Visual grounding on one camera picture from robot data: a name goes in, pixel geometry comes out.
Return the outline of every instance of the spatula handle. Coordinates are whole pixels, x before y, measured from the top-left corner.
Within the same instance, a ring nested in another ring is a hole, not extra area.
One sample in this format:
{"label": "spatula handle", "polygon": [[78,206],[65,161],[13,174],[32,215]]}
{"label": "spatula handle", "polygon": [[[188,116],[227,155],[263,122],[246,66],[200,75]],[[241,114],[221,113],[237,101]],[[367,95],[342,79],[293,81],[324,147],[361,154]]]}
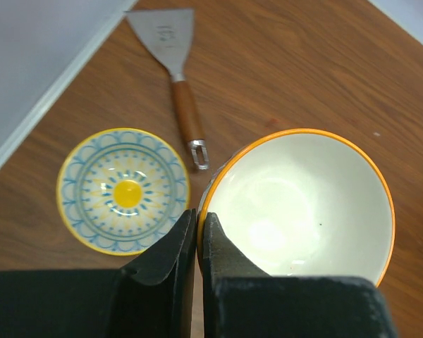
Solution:
{"label": "spatula handle", "polygon": [[198,169],[209,167],[204,130],[190,86],[185,80],[172,82],[173,100],[183,140],[188,146]]}

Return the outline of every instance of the brown tabletop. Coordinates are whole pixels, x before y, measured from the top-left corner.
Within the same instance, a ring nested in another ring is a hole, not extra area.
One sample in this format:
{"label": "brown tabletop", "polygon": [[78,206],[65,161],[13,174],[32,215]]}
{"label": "brown tabletop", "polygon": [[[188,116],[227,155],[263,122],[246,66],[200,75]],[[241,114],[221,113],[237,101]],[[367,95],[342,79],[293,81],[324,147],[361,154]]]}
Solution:
{"label": "brown tabletop", "polygon": [[[396,206],[396,245],[380,289],[402,337],[423,337],[423,46],[365,0],[142,0],[192,6],[185,69],[211,170],[191,173],[196,207],[212,171],[278,130],[313,127],[348,138],[383,172]],[[164,138],[189,160],[166,71],[123,21],[0,171],[0,270],[118,267],[131,258],[77,241],[56,209],[68,152],[113,127]],[[197,270],[192,336],[202,336]]]}

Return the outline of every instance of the metal scraper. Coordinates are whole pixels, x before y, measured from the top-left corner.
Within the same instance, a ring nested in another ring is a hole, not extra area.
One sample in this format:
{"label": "metal scraper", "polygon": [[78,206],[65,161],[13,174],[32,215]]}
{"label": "metal scraper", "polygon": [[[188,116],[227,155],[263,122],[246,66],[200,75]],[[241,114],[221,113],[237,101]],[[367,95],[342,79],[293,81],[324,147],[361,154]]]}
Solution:
{"label": "metal scraper", "polygon": [[194,97],[183,74],[192,43],[191,8],[127,12],[127,19],[147,50],[169,71],[180,131],[196,167],[208,169],[204,131]]}

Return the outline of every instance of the patterned plate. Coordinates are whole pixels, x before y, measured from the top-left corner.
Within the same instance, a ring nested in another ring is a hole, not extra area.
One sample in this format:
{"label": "patterned plate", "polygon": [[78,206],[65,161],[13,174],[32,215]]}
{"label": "patterned plate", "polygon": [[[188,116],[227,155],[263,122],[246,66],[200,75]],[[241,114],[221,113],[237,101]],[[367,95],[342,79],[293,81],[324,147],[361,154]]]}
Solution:
{"label": "patterned plate", "polygon": [[105,254],[138,254],[163,237],[187,208],[188,174],[169,144],[142,130],[88,137],[64,162],[56,187],[64,223]]}

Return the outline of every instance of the dishware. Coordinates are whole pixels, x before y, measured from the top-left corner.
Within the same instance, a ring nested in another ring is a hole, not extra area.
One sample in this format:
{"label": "dishware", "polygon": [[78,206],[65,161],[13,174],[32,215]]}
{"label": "dishware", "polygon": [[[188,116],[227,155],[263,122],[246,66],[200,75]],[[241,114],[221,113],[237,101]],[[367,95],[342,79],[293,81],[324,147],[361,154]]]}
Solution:
{"label": "dishware", "polygon": [[190,184],[176,151],[143,130],[98,132],[77,145],[60,169],[59,213],[86,246],[138,254],[163,237],[187,208]]}
{"label": "dishware", "polygon": [[169,71],[183,140],[196,168],[208,169],[204,131],[194,96],[183,74],[192,43],[194,11],[191,8],[131,11],[127,12],[127,18],[142,44]]}
{"label": "dishware", "polygon": [[208,212],[270,275],[353,275],[379,285],[395,239],[379,169],[353,143],[321,130],[268,135],[221,167],[200,203],[200,261]]}

